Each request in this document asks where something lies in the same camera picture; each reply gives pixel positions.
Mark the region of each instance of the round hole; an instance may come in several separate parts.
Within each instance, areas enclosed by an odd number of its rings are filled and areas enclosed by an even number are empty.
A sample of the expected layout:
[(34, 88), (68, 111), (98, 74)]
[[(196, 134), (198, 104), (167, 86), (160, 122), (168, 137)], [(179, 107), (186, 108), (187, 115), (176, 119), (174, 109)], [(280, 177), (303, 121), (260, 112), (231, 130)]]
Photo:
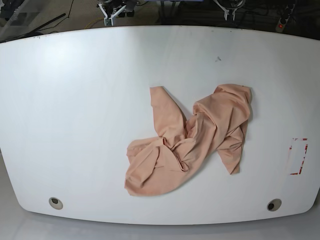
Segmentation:
[(273, 199), (268, 203), (268, 205), (266, 206), (266, 209), (268, 209), (268, 211), (270, 212), (274, 212), (280, 208), (281, 204), (282, 202), (280, 199)]
[(61, 210), (64, 207), (62, 202), (56, 197), (50, 197), (49, 204), (51, 207), (53, 207), (54, 209), (57, 209), (57, 210)]
[(58, 200), (56, 198), (52, 198), (51, 201), (54, 203), (54, 204), (58, 204)]

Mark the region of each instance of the fabric fold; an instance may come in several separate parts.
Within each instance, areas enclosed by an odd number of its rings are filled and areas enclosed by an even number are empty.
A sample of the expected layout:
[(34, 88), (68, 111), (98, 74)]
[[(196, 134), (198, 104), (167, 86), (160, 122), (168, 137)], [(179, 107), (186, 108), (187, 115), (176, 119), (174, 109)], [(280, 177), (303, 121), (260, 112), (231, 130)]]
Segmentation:
[(154, 129), (158, 137), (133, 141), (125, 188), (133, 196), (168, 193), (189, 179), (217, 150), (229, 174), (239, 172), (250, 116), (249, 87), (219, 85), (185, 116), (163, 87), (150, 88)]

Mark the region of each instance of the power strip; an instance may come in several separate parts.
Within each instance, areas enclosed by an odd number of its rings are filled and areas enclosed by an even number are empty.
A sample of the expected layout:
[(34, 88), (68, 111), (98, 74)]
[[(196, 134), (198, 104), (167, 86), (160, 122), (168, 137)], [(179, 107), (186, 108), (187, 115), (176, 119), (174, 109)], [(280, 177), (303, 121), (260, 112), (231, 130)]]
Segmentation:
[(282, 33), (288, 23), (288, 20), (292, 14), (292, 12), (295, 9), (296, 6), (296, 0), (288, 0), (288, 5), (286, 6), (285, 10), (283, 11), (283, 14), (281, 15), (278, 24), (275, 27), (275, 31), (277, 33)]

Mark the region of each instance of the white table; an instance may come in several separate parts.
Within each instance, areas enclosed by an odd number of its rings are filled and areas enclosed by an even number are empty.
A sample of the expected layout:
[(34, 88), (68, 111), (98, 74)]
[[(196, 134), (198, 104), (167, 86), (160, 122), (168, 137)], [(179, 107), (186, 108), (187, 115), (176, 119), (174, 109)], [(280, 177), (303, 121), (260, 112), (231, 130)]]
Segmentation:
[[(0, 59), (0, 147), (27, 211), (190, 225), (299, 214), (314, 203), (320, 186), (318, 41), (229, 28), (114, 27), (3, 43), (0, 53), (6, 56)], [(214, 153), (179, 189), (130, 196), (126, 148), (156, 136), (149, 87), (165, 86), (188, 118), (195, 101), (225, 83), (252, 87), (240, 173), (228, 175)], [(300, 166), (303, 138), (302, 172), (290, 175)], [(51, 197), (63, 209), (53, 209)], [(273, 199), (282, 205), (271, 212)]]

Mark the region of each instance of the crumpled fabric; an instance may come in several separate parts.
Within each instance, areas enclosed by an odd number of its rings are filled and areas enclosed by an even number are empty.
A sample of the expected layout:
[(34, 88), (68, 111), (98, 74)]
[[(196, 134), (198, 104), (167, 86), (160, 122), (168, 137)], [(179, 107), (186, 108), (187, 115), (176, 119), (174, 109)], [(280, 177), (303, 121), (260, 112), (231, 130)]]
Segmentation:
[(195, 102), (187, 121), (163, 87), (150, 88), (150, 94), (158, 136), (134, 140), (127, 148), (124, 187), (130, 195), (156, 196), (178, 188), (215, 150), (229, 174), (239, 172), (250, 116), (249, 87), (219, 85)]

